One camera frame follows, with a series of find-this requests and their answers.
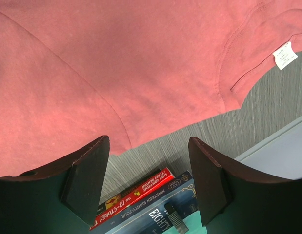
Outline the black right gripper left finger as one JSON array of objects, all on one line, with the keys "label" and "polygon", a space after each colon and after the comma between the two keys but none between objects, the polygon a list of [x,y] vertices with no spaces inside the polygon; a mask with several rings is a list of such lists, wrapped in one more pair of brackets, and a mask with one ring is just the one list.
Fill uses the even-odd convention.
[{"label": "black right gripper left finger", "polygon": [[19,176],[0,177],[0,234],[87,234],[95,223],[110,141]]}]

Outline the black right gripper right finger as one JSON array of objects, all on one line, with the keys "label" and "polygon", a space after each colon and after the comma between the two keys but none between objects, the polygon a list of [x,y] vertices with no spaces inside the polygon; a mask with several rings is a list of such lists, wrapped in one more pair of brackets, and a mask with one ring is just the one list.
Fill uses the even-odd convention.
[{"label": "black right gripper right finger", "polygon": [[302,234],[302,178],[246,166],[191,137],[188,151],[202,225],[210,234]]}]

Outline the pink t-shirt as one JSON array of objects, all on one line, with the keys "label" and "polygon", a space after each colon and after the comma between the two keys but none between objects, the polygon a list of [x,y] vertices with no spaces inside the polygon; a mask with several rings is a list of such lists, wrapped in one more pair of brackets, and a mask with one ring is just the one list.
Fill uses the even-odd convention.
[{"label": "pink t-shirt", "polygon": [[0,177],[241,108],[302,51],[302,0],[0,0]]}]

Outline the red book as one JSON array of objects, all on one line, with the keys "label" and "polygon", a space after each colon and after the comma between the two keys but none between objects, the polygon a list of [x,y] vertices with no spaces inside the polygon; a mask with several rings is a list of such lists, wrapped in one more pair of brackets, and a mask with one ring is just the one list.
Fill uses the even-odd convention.
[{"label": "red book", "polygon": [[113,200],[109,208],[97,215],[94,225],[90,228],[90,230],[95,229],[97,226],[111,219],[119,212],[123,211],[130,205],[133,205],[134,203],[138,202],[139,200],[141,200],[142,198],[144,198],[145,196],[160,188],[161,186],[163,186],[174,178],[175,176],[171,173],[168,168],[164,168],[163,170],[154,174],[144,183],[142,183],[133,191],[131,191],[124,198],[120,198],[116,201]]}]

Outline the blue patterned book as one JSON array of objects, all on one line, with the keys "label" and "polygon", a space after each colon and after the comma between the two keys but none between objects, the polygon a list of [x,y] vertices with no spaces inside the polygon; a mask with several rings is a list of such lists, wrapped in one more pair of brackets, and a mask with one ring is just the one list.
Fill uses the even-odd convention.
[{"label": "blue patterned book", "polygon": [[198,210],[194,180],[189,171],[96,226],[90,233],[162,234],[173,227],[165,208],[167,203],[172,205],[182,219]]}]

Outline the aluminium frame rail right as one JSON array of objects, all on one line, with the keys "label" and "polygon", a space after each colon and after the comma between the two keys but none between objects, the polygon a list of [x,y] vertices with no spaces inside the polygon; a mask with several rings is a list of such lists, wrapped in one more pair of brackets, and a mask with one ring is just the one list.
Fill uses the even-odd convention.
[{"label": "aluminium frame rail right", "polygon": [[284,141],[284,139],[288,138],[288,135],[290,135],[292,131],[296,132],[297,131],[296,127],[299,126],[301,123],[302,123],[302,116],[292,121],[291,123],[287,124],[280,130],[276,131],[275,133],[273,133],[266,139],[262,140],[252,148],[248,149],[247,151],[236,157],[235,160],[242,162],[243,160],[246,160],[252,155],[255,155],[261,149],[267,150],[267,149],[276,148],[278,144]]}]

